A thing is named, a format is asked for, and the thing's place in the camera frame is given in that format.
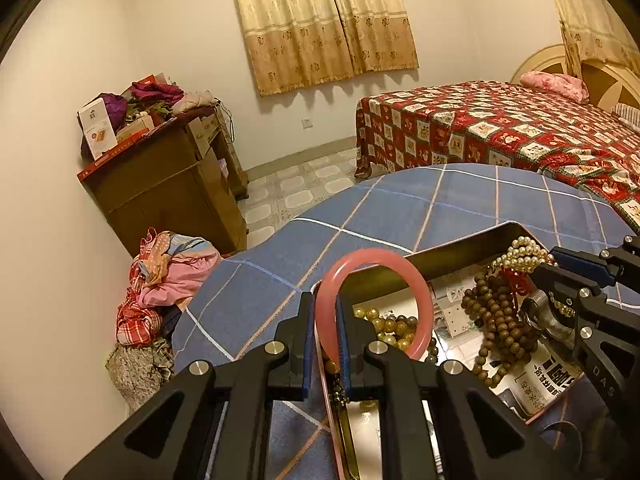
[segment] bed headboard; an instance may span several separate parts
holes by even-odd
[[[568,73],[564,45],[556,44],[529,57],[516,71],[511,82],[517,84],[520,76],[530,70],[552,74]],[[628,68],[599,61],[582,63],[582,78],[589,89],[591,104],[610,112],[617,103],[640,108],[640,78]]]

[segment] red plaid cloth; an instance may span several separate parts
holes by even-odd
[[[136,297],[142,290],[145,277],[140,273],[140,260],[146,259],[156,243],[156,230],[150,228],[146,238],[140,240],[140,254],[133,259],[129,267],[127,297],[118,308],[116,318],[116,338],[123,345],[143,345],[151,343],[162,325],[162,317],[152,308],[142,308]]]
[[[358,171],[479,162],[532,170],[605,198],[640,232],[640,136],[593,105],[499,82],[361,99]]]

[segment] red bedspread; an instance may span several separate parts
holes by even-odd
[[[500,82],[361,99],[358,170],[480,162],[545,173],[605,198],[640,232],[640,136],[592,105]]]

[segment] gold curtain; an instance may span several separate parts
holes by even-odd
[[[353,76],[334,0],[238,0],[238,7],[261,96]]]
[[[640,52],[607,0],[556,0],[569,70],[582,78],[581,62],[599,60],[640,76]]]
[[[402,0],[335,1],[356,74],[418,68]]]

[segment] brown cabinet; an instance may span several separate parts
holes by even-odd
[[[201,236],[223,254],[246,248],[246,223],[234,198],[246,194],[246,174],[234,162],[215,111],[181,114],[84,177],[132,256],[149,227]],[[229,181],[219,158],[226,160]]]

